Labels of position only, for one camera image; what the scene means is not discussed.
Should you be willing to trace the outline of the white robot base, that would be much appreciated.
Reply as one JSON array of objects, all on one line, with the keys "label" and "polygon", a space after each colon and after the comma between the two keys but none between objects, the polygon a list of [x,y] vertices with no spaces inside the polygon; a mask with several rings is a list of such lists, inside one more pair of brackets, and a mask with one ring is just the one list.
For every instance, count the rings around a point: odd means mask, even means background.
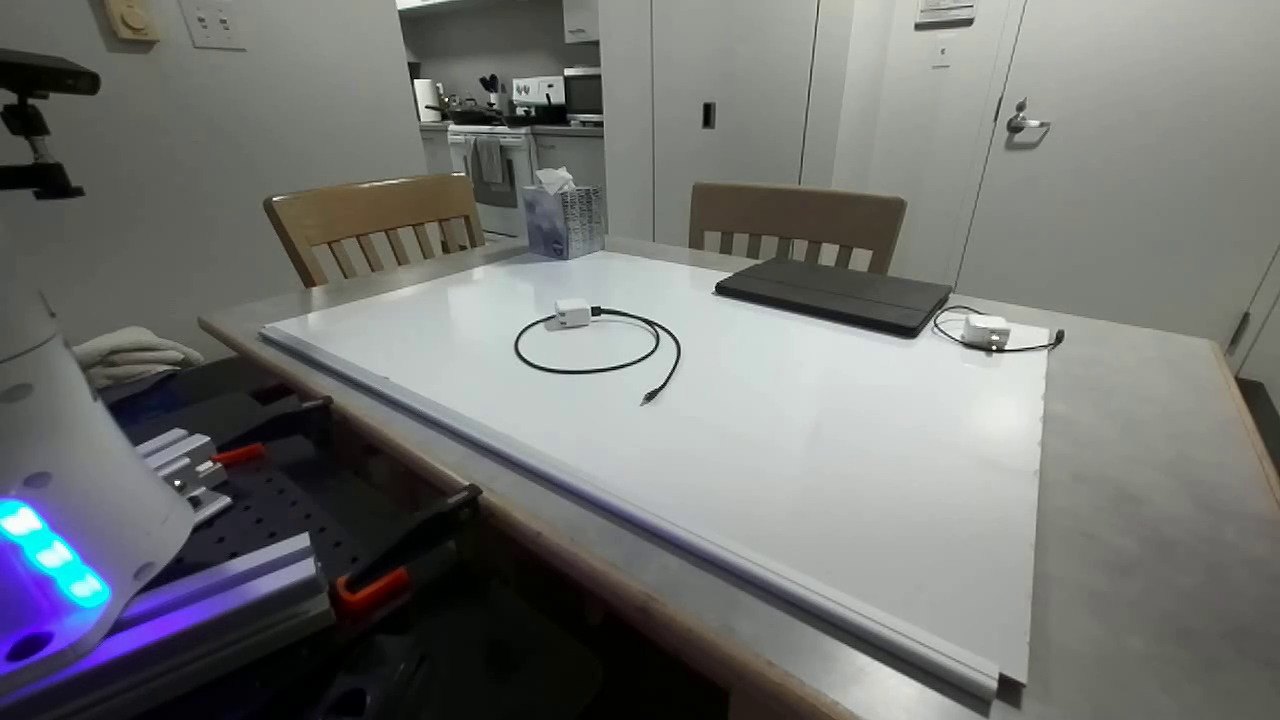
[{"label": "white robot base", "polygon": [[190,534],[0,241],[0,701],[89,656]]}]

